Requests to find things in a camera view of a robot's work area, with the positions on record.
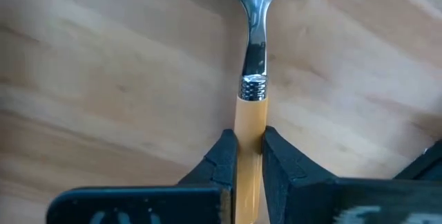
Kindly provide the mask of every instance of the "wooden table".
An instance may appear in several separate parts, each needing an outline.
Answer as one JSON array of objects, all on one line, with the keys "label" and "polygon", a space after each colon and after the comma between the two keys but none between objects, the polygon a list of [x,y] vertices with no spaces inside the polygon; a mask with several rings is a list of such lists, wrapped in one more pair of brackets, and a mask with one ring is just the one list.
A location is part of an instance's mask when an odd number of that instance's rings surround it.
[{"label": "wooden table", "polygon": [[[394,176],[442,136],[441,4],[275,0],[269,124],[339,176]],[[0,0],[0,223],[175,183],[233,126],[246,32],[237,0]]]}]

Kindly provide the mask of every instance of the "clamp jaw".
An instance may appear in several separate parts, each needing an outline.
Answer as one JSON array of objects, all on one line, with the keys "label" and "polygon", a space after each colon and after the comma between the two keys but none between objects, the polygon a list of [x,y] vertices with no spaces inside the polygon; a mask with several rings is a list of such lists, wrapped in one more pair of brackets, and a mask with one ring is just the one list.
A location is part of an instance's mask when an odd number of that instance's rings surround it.
[{"label": "clamp jaw", "polygon": [[[90,187],[57,197],[47,224],[233,223],[237,140],[232,130],[177,185]],[[263,138],[271,224],[442,223],[442,141],[393,180],[339,178],[273,127]]]}]

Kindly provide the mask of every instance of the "yellow handle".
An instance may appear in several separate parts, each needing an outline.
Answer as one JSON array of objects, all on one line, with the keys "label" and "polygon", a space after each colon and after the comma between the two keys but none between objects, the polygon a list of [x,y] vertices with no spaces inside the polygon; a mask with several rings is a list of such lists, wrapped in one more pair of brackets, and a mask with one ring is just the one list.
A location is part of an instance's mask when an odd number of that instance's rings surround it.
[{"label": "yellow handle", "polygon": [[262,177],[262,135],[267,123],[267,98],[258,102],[236,100],[233,131],[238,138],[236,174],[236,224],[258,218]]}]

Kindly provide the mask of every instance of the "spoon handle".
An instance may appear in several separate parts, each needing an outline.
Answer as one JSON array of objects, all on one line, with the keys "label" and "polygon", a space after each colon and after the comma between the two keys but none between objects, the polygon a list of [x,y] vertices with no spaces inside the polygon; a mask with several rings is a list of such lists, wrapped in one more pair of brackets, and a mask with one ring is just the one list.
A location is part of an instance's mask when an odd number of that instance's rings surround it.
[{"label": "spoon handle", "polygon": [[238,138],[235,224],[258,218],[262,177],[262,135],[267,123],[267,97],[260,101],[236,100],[233,131]]}]

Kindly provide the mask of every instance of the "spoon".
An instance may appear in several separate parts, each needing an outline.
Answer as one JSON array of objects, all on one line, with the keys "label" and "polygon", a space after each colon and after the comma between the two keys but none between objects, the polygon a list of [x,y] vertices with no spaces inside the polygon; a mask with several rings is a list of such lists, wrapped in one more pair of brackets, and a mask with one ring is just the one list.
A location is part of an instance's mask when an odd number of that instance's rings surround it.
[{"label": "spoon", "polygon": [[258,218],[262,135],[267,121],[266,16],[272,0],[240,0],[249,19],[249,43],[240,78],[235,126],[238,138],[236,224]]}]

